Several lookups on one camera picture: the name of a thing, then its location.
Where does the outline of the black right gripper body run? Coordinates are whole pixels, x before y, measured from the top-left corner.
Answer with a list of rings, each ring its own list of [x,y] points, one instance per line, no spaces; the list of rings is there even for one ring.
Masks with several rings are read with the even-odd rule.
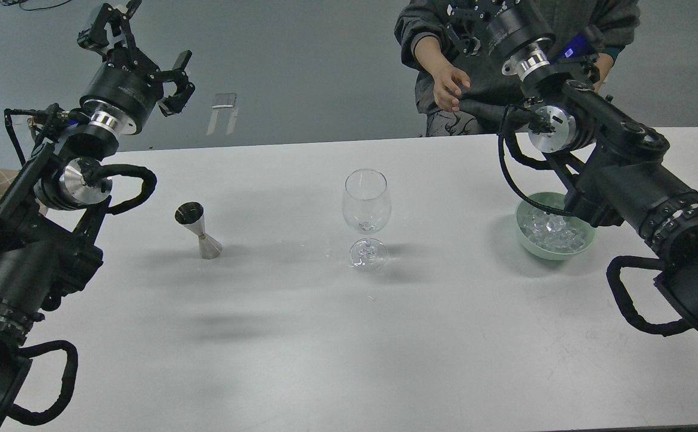
[[[481,1],[481,53],[507,61],[530,44],[549,49],[556,35],[536,1]]]

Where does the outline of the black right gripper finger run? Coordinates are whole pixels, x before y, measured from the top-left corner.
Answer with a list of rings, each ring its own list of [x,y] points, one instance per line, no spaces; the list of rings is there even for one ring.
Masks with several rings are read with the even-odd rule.
[[[460,54],[491,54],[487,26],[491,19],[489,1],[449,1],[447,36]]]

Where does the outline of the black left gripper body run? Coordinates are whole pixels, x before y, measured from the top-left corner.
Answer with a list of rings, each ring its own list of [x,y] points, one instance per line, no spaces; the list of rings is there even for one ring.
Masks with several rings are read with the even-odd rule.
[[[124,134],[139,134],[164,95],[163,86],[149,79],[158,69],[159,66],[138,47],[129,58],[127,48],[121,43],[115,44],[107,50],[100,68],[80,97],[80,106],[88,110],[102,103],[113,106],[129,118]]]

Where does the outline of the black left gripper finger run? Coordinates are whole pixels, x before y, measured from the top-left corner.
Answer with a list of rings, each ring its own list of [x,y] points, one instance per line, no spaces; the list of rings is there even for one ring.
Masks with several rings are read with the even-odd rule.
[[[78,33],[78,46],[101,56],[110,56],[116,49],[124,49],[127,55],[134,56],[136,42],[130,20],[141,3],[128,1],[124,9],[105,3],[92,11],[87,25]]]
[[[183,51],[179,53],[171,70],[157,70],[148,74],[148,81],[151,83],[175,85],[173,95],[165,96],[157,102],[160,112],[165,117],[181,114],[196,89],[186,72],[192,54],[192,51]]]

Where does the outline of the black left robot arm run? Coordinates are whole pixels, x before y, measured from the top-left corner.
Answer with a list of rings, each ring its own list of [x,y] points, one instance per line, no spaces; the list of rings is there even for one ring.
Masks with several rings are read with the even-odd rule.
[[[124,8],[103,4],[78,34],[78,46],[101,57],[78,107],[4,113],[14,147],[12,118],[20,115],[34,148],[0,199],[0,428],[7,418],[49,423],[71,402],[77,348],[69,341],[28,347],[27,335],[101,267],[95,241],[105,217],[137,208],[154,193],[151,170],[104,159],[115,155],[121,136],[139,134],[154,109],[164,116],[182,112],[195,90],[186,72],[190,51],[162,70],[138,49],[130,21],[139,7],[139,1]],[[39,412],[20,407],[15,400],[34,358],[52,351],[66,356],[57,400]]]

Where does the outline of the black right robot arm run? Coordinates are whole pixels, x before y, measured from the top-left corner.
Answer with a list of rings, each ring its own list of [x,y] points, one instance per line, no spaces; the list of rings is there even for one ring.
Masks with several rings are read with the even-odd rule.
[[[508,185],[548,214],[592,227],[628,222],[654,258],[618,256],[606,277],[621,314],[647,334],[698,332],[698,192],[662,164],[670,145],[596,93],[602,33],[590,25],[556,56],[555,35],[533,1],[451,1],[447,35],[518,76],[524,101],[505,107],[499,163]],[[654,285],[680,319],[649,323],[620,274],[658,271]]]

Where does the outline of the person's hand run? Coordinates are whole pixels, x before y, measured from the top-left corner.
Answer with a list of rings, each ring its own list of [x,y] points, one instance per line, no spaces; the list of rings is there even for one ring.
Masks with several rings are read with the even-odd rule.
[[[461,96],[465,90],[471,88],[470,77],[448,61],[436,66],[431,75],[434,80],[433,96],[436,105],[445,112],[459,112]]]

